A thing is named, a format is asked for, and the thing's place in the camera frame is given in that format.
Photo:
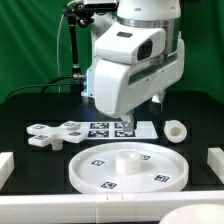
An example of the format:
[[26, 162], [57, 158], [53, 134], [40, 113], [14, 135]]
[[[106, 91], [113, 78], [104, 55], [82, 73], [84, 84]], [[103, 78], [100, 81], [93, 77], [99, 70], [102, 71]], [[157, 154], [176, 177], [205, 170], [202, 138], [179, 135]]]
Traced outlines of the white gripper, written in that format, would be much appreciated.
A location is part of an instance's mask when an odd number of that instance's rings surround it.
[[114, 23], [94, 45], [95, 105], [103, 114], [119, 118], [125, 131], [134, 130], [134, 118], [125, 115], [177, 82], [184, 69], [184, 42], [165, 55], [162, 28], [136, 28]]

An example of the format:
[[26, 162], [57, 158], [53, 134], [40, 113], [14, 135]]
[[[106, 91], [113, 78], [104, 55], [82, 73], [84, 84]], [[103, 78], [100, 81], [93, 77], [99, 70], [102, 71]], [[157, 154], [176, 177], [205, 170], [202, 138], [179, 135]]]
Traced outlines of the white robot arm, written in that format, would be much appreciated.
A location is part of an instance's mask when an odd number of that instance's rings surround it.
[[184, 70], [180, 0], [83, 0], [92, 14], [88, 96], [97, 110], [135, 129], [133, 110], [161, 103]]

